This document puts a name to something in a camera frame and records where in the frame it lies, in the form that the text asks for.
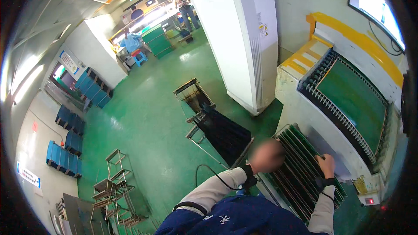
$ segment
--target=stool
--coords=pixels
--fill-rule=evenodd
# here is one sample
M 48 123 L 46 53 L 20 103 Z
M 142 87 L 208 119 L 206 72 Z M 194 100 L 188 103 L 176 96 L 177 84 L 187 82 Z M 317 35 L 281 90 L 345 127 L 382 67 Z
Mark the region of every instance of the stool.
M 135 56 L 136 55 L 140 55 L 140 56 L 142 56 L 142 58 L 141 58 L 141 60 L 138 60 Z M 141 51 L 141 49 L 137 49 L 137 50 L 135 50 L 135 51 L 133 51 L 132 53 L 131 53 L 131 56 L 133 57 L 133 59 L 135 60 L 135 62 L 136 62 L 136 64 L 138 65 L 138 66 L 141 66 L 141 62 L 142 61 L 148 61 L 148 58 L 145 56 L 145 54 L 144 53 L 142 53 L 142 51 Z

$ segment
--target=hand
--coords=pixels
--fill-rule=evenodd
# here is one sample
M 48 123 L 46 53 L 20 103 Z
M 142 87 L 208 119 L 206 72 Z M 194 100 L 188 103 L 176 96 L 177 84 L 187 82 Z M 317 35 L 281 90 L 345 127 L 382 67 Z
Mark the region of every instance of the hand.
M 334 178 L 334 170 L 335 170 L 335 162 L 334 158 L 332 158 L 329 154 L 324 154 L 323 156 L 315 155 L 315 159 L 319 163 L 319 167 L 321 167 L 322 172 L 324 173 L 325 179 Z

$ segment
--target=green cabinet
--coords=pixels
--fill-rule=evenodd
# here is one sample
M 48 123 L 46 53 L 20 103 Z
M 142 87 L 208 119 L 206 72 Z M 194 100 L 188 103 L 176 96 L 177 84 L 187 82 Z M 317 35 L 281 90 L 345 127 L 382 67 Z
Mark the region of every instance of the green cabinet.
M 157 58 L 161 58 L 173 51 L 173 45 L 165 36 L 161 25 L 157 25 L 142 34 L 142 39 L 150 47 Z

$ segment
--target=blue storage rack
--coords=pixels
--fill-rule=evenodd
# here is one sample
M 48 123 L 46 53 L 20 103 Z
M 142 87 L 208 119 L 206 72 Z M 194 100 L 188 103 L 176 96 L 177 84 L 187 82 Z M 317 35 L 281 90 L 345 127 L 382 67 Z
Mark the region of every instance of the blue storage rack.
M 68 169 L 69 152 L 62 149 L 60 145 L 54 141 L 49 141 L 48 150 L 46 152 L 46 163 L 55 169 L 65 173 Z
M 90 67 L 80 76 L 75 86 L 93 105 L 100 108 L 103 108 L 113 96 L 113 90 Z
M 74 131 L 68 131 L 64 148 L 79 156 L 83 152 L 83 139 Z
M 73 130 L 78 135 L 84 134 L 85 122 L 80 116 L 71 112 L 67 107 L 61 105 L 55 122 L 66 130 Z
M 81 177 L 81 159 L 77 155 L 69 154 L 69 168 L 67 175 L 74 178 Z
M 77 155 L 64 150 L 54 141 L 50 141 L 46 153 L 46 163 L 58 171 L 74 178 L 81 177 L 81 159 Z

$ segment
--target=worker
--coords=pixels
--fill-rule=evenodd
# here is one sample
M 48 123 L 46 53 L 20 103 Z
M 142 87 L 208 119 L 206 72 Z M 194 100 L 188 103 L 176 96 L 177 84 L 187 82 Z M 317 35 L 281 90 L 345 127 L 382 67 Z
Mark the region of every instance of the worker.
M 175 2 L 174 3 L 175 8 L 179 8 L 180 13 L 181 13 L 181 17 L 183 18 L 184 24 L 185 24 L 186 28 L 189 30 L 189 32 L 191 32 L 192 29 L 191 29 L 191 25 L 190 25 L 189 18 L 187 17 L 187 15 L 189 15 L 189 17 L 190 17 L 190 19 L 191 19 L 191 21 L 194 25 L 194 28 L 198 29 L 200 26 L 197 23 L 196 17 L 193 14 L 193 10 L 191 9 L 191 7 L 189 5 L 190 0 L 175 0 L 174 2 Z
M 273 172 L 284 162 L 283 147 L 271 139 L 254 152 L 249 164 L 212 176 L 186 195 L 155 232 L 171 234 L 330 234 L 333 231 L 334 189 L 324 188 L 319 195 L 308 227 L 293 213 L 274 205 L 263 196 L 229 196 L 231 188 L 245 186 L 259 172 Z M 334 159 L 329 154 L 316 157 L 322 172 L 331 183 Z
M 140 8 L 136 8 L 136 6 L 132 6 L 132 14 L 131 14 L 131 20 L 134 20 L 135 18 L 138 18 L 138 17 L 140 17 L 140 16 L 142 16 L 143 14 L 144 14 L 144 11 L 142 11 L 142 9 L 140 9 Z
M 151 52 L 151 49 L 143 43 L 143 39 L 141 37 L 141 34 L 139 33 L 129 33 L 128 29 L 123 30 L 123 33 L 125 34 L 125 37 L 120 41 L 121 47 L 126 47 L 126 51 L 128 53 L 133 53 L 135 50 L 143 47 L 149 52 Z

